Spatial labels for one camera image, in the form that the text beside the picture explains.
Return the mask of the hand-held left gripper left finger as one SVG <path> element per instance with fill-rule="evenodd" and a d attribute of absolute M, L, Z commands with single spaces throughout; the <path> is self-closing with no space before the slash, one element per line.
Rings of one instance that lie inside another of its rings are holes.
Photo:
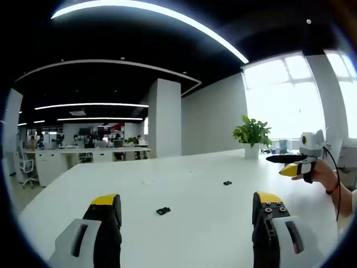
<path fill-rule="evenodd" d="M 50 267 L 120 267 L 121 226 L 120 195 L 97 197 L 56 238 Z"/>

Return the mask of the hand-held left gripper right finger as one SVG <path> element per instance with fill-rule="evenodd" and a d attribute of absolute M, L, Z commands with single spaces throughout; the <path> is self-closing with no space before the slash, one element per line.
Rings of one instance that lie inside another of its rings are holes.
<path fill-rule="evenodd" d="M 253 194 L 252 225 L 254 267 L 320 267 L 314 231 L 290 215 L 278 196 Z"/>

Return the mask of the person's right hand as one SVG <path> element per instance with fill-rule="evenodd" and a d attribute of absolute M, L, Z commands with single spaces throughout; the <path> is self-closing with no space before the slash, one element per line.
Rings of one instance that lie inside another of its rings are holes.
<path fill-rule="evenodd" d="M 310 173 L 312 182 L 319 182 L 325 188 L 326 194 L 331 195 L 338 188 L 338 178 L 333 169 L 323 160 L 317 160 Z"/>

